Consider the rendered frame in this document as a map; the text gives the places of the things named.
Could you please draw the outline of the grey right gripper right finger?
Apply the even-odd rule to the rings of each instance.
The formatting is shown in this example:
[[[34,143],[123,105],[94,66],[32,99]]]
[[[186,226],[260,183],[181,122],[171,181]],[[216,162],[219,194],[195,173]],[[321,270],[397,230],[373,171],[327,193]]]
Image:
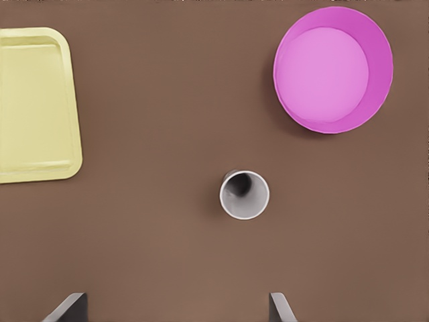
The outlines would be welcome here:
[[[269,294],[269,322],[298,322],[282,292]]]

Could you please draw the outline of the pink round bowl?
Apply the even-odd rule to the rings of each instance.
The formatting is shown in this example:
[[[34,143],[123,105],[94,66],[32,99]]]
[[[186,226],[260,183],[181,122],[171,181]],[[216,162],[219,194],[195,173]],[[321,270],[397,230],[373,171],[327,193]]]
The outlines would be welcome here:
[[[325,7],[302,16],[282,38],[273,81],[287,114],[319,133],[351,131],[370,120],[393,80],[393,54],[368,15]]]

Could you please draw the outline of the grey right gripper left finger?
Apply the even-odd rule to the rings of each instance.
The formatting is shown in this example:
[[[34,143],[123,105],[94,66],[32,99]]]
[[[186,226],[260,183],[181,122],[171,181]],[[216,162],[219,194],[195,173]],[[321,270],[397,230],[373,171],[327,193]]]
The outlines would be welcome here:
[[[88,322],[88,297],[85,292],[69,295],[42,322]]]

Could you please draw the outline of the white IKEA cup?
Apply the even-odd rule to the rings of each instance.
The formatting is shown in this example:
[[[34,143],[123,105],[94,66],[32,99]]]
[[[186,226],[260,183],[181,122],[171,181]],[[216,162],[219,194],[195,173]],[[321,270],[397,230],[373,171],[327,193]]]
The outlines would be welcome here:
[[[267,181],[250,170],[231,170],[223,178],[219,201],[232,218],[250,220],[261,215],[270,199]]]

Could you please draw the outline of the pale yellow tray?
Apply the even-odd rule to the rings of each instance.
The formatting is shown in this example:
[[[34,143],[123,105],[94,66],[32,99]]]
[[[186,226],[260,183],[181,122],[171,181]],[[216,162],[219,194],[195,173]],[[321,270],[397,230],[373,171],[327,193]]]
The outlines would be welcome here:
[[[81,166],[66,38],[47,27],[0,28],[0,184],[67,179]]]

